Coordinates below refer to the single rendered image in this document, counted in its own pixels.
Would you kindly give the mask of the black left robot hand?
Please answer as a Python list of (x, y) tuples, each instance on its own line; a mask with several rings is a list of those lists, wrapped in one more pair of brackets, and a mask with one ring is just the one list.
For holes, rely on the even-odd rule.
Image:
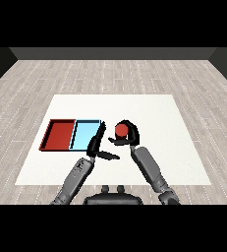
[(100, 126), (97, 129), (96, 134), (90, 139), (87, 149), (86, 149), (86, 154), (90, 157), (90, 158), (104, 158), (107, 160), (111, 160), (111, 159), (119, 159), (118, 156), (107, 153), (105, 151), (100, 151), (100, 144), (101, 144), (101, 140), (104, 136), (104, 132), (106, 130), (106, 124), (105, 122), (102, 122), (100, 124)]

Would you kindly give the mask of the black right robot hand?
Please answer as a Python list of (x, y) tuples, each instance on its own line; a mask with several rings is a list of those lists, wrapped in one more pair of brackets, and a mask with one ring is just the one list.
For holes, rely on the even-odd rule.
[(138, 127), (129, 120), (122, 120), (118, 124), (125, 124), (128, 127), (129, 132), (127, 137), (125, 139), (117, 139), (115, 136), (115, 138), (108, 138), (108, 140), (115, 146), (137, 146), (140, 143), (140, 133)]

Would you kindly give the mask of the small red can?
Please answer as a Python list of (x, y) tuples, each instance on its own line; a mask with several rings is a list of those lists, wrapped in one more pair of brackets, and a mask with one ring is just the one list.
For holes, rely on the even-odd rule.
[(115, 126), (115, 136), (117, 139), (125, 139), (128, 132), (129, 129), (125, 124), (118, 124)]

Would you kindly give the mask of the light blue shallow open box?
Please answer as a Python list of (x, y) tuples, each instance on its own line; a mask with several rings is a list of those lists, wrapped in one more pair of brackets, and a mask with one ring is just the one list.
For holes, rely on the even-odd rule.
[(72, 133), (69, 150), (72, 152), (85, 152), (100, 124), (99, 119), (78, 119)]

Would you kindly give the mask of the red shallow open box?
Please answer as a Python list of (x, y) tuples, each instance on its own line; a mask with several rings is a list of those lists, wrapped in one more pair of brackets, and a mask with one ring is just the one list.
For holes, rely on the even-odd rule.
[(51, 119), (39, 146), (42, 152), (67, 152), (70, 149), (75, 119)]

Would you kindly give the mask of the dark grey robot body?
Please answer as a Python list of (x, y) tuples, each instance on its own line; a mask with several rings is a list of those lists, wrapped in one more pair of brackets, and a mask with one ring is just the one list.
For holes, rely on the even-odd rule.
[(109, 186), (103, 185), (99, 194), (85, 198), (84, 205), (142, 205), (142, 199), (127, 194), (123, 185), (117, 186), (116, 193), (110, 193)]

